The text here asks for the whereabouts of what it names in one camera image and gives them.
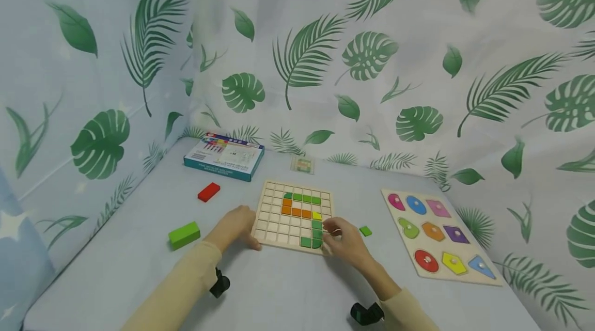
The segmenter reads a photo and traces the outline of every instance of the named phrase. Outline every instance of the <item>small card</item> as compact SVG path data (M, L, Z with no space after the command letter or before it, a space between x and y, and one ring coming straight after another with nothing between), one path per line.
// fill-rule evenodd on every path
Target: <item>small card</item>
M305 156L293 155L291 157L291 171L304 172L305 174L314 174L314 159Z

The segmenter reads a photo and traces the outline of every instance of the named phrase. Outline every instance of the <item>table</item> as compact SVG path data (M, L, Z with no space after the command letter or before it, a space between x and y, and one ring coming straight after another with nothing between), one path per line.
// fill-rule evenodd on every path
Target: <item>table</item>
M289 155L266 151L248 183L184 167L182 158L195 144L186 138L172 147L32 306L25 331L118 330L192 246L171 252L167 234L195 220L204 237L231 208L255 207L265 179L333 191L337 216L372 229L365 238L372 255L442 331L539 331L508 286L417 275L380 188L443 196L430 180L322 160L315 175L301 174L289 170ZM196 194L210 182L222 190L203 203ZM270 246L258 253L238 243L218 267L230 278L230 289L218 300L203 296L182 330L383 330L380 323L361 327L350 318L353 303L368 307L376 298L359 273L337 258Z

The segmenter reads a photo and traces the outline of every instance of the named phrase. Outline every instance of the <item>left hand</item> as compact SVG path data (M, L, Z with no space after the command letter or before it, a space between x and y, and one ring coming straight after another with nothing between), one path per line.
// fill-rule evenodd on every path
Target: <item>left hand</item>
M256 217L255 211L248 206L238 206L226 213L204 240L217 246L222 253L238 238L249 248L261 250L261 244L250 235Z

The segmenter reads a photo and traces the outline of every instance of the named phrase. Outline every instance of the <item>beige sleeve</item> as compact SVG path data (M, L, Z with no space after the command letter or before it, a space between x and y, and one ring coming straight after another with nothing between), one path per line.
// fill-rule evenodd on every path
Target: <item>beige sleeve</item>
M387 331L439 331L406 288L387 301L381 301Z
M196 301L217 282L222 253L200 242L178 261L144 303L126 321L124 331L176 331Z

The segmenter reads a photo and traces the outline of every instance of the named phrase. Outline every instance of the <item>pink circle piece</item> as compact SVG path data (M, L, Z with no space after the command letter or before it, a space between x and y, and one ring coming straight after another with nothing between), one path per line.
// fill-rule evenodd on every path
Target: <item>pink circle piece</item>
M401 201L401 198L399 197L398 194L395 194L395 193L389 194L388 195L388 203L390 203L397 210L401 210L401 211L405 210L405 206L403 205L403 202Z

